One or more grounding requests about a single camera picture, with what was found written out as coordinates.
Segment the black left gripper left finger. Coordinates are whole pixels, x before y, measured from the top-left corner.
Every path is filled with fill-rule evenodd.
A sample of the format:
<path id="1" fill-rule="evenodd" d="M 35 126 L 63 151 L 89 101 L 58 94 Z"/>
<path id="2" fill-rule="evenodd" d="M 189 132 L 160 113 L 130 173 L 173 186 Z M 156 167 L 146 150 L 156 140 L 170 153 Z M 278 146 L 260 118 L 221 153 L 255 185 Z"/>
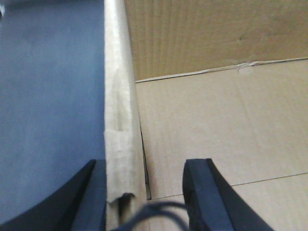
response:
<path id="1" fill-rule="evenodd" d="M 5 222 L 2 231 L 104 231 L 106 229 L 106 163 L 90 160 L 67 183 Z"/>

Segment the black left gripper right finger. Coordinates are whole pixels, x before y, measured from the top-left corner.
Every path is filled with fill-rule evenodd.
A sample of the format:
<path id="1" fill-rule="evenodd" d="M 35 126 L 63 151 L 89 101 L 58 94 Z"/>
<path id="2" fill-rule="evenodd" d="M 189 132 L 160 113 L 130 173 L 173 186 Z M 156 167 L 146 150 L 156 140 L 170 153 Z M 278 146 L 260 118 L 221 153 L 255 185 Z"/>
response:
<path id="1" fill-rule="evenodd" d="M 185 162 L 182 191 L 192 231 L 271 231 L 228 184 L 212 159 Z"/>

